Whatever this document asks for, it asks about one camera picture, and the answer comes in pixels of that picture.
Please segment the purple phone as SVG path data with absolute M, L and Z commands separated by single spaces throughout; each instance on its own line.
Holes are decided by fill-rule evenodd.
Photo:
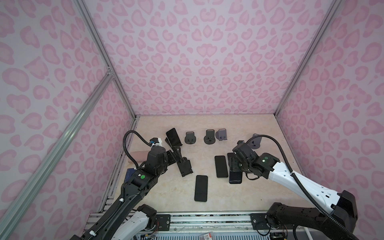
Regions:
M 227 153 L 227 157 L 228 157 L 229 166 L 231 166 L 232 162 L 233 162 L 233 159 L 236 158 L 236 154 L 235 153 Z

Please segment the small phone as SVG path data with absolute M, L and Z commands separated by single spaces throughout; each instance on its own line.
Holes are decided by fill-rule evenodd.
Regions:
M 229 173 L 229 183 L 231 185 L 241 184 L 243 181 L 243 172 L 238 169 L 231 169 Z

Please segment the silver phone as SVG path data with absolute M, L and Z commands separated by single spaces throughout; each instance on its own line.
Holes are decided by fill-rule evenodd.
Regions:
M 215 156 L 215 167 L 217 178 L 228 178 L 228 168 L 225 156 Z

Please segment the teal-edged phone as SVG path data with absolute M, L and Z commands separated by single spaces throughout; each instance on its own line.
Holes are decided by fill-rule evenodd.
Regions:
M 195 196 L 196 202 L 207 202 L 208 200 L 208 176 L 197 175 L 195 184 Z

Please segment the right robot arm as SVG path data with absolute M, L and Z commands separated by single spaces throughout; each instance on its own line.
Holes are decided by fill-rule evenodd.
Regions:
M 358 220 L 355 196 L 326 188 L 294 171 L 279 143 L 276 144 L 283 160 L 263 153 L 258 155 L 244 141 L 233 148 L 233 165 L 237 171 L 265 178 L 291 190 L 311 203 L 311 208 L 292 207 L 275 202 L 265 216 L 265 225 L 277 229 L 286 225 L 306 227 L 322 232 L 331 240 L 355 240 L 353 231 Z

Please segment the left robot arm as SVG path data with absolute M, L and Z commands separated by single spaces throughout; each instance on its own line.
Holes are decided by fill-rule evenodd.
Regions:
M 181 148 L 172 147 L 167 151 L 161 146 L 152 146 L 147 160 L 132 174 L 129 180 L 122 184 L 118 199 L 104 215 L 84 232 L 80 237 L 74 235 L 72 240 L 130 240 L 142 230 L 151 230 L 156 219 L 156 210 L 142 205 L 127 221 L 126 217 L 134 207 L 158 183 L 168 166 L 181 160 Z

